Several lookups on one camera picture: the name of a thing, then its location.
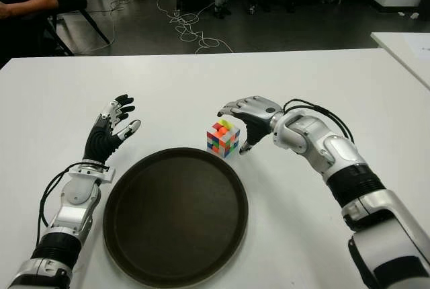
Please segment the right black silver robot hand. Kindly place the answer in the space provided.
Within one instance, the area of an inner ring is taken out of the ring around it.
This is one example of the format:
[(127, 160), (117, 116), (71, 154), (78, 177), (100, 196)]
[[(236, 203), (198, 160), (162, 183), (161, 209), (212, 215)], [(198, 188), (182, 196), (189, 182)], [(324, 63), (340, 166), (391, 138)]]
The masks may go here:
[(217, 116), (233, 116), (242, 120), (247, 128), (247, 139), (239, 150), (244, 155), (262, 138), (273, 132), (275, 123), (284, 115), (280, 105), (261, 96), (250, 96), (227, 103)]

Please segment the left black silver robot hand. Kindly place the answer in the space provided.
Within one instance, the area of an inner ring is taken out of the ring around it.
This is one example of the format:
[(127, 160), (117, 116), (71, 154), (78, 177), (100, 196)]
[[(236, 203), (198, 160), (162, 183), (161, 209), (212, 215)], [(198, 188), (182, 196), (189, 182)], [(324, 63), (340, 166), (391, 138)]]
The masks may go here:
[(133, 101), (133, 97), (124, 94), (107, 103), (98, 114), (87, 137), (83, 161), (104, 164), (120, 145), (140, 128), (141, 121), (133, 120), (125, 128), (114, 133), (115, 127), (135, 110)]

